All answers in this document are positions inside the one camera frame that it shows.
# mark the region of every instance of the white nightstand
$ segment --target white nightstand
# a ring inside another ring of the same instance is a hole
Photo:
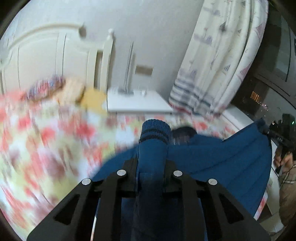
[[[108,112],[173,113],[172,107],[156,91],[134,91],[133,95],[119,94],[117,88],[107,92]]]

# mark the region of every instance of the person's hand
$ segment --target person's hand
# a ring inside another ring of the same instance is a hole
[[[283,172],[289,171],[293,167],[293,154],[288,152],[283,159],[281,159],[282,146],[278,146],[274,156],[274,165],[276,167],[283,166]]]

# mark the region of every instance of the blue knit cuff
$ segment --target blue knit cuff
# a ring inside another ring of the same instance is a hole
[[[147,120],[143,123],[139,143],[148,139],[158,139],[168,144],[172,135],[170,126],[161,120]]]

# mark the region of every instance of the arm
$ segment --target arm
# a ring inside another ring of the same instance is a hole
[[[281,148],[277,148],[274,164],[283,166],[283,173],[279,176],[280,209],[279,215],[284,226],[287,226],[296,213],[296,161],[293,154],[288,153],[283,160],[280,158]]]

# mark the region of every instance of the patterned curtain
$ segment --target patterned curtain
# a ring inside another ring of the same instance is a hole
[[[257,54],[267,15],[267,0],[205,0],[170,104],[208,118],[219,116]]]

